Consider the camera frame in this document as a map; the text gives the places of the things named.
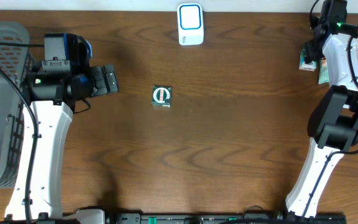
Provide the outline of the small teal box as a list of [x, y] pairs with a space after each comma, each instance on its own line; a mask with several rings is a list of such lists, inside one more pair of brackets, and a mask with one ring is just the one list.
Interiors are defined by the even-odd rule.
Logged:
[[299, 69], [314, 72], [317, 69], [317, 65], [318, 65], [317, 62], [315, 62], [315, 61], [306, 63], [305, 50], [301, 49]]

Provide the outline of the teal candy pouch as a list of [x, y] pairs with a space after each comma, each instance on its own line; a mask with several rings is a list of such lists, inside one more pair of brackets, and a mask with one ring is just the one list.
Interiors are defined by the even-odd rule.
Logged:
[[325, 58], [319, 61], [319, 77], [318, 77], [318, 84], [324, 84], [329, 82], [329, 72], [328, 72], [328, 65]]

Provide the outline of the black round-logo packet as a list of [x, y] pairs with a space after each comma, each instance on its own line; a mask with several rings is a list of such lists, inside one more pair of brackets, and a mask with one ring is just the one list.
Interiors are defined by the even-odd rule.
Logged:
[[171, 107], [172, 87], [171, 86], [153, 86], [152, 105], [160, 107]]

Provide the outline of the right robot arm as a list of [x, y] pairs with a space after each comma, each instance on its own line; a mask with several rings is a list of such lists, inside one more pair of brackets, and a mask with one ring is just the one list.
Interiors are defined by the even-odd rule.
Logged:
[[304, 43], [301, 55], [307, 64], [326, 60], [329, 90], [308, 121], [306, 161], [285, 199], [283, 219], [288, 222], [343, 221], [318, 215], [317, 207], [338, 162], [358, 154], [358, 25], [346, 20], [345, 0], [325, 0], [319, 16], [309, 15], [313, 38]]

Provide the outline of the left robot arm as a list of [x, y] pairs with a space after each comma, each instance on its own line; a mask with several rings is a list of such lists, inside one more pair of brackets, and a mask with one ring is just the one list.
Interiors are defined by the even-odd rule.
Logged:
[[79, 223], [63, 216], [61, 175], [65, 141], [77, 101], [119, 90], [111, 64], [90, 66], [91, 44], [80, 35], [46, 34], [45, 58], [22, 83], [24, 138], [5, 223]]

